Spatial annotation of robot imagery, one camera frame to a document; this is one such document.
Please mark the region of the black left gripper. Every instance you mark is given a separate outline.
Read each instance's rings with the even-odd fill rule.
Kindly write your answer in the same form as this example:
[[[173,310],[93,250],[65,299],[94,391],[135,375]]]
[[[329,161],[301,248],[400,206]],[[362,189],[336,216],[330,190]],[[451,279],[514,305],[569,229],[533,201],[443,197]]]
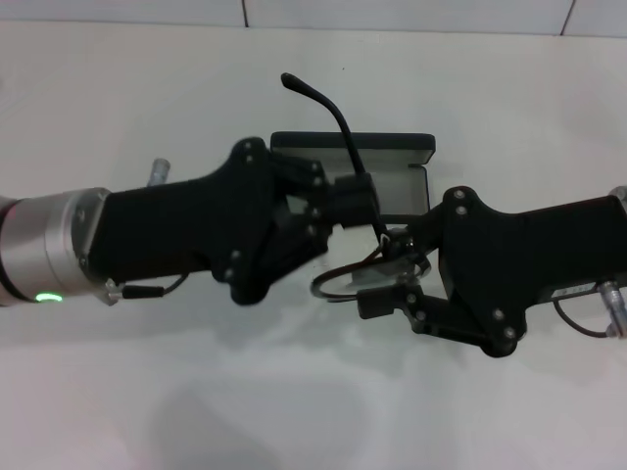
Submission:
[[[253,265],[269,237],[274,196],[265,141],[241,140],[211,174],[107,196],[87,266],[117,283],[209,271],[237,304],[257,304],[269,284]]]

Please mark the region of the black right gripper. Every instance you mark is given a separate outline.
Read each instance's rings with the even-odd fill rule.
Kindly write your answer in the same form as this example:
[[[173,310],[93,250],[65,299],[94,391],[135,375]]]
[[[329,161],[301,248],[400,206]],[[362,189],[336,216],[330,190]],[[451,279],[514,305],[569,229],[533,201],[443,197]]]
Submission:
[[[389,257],[438,251],[450,302],[419,286],[359,291],[360,318],[398,309],[415,334],[480,344],[489,356],[512,354],[527,330],[526,310],[556,291],[626,281],[626,210],[615,196],[503,213],[457,187],[406,221],[389,230]]]

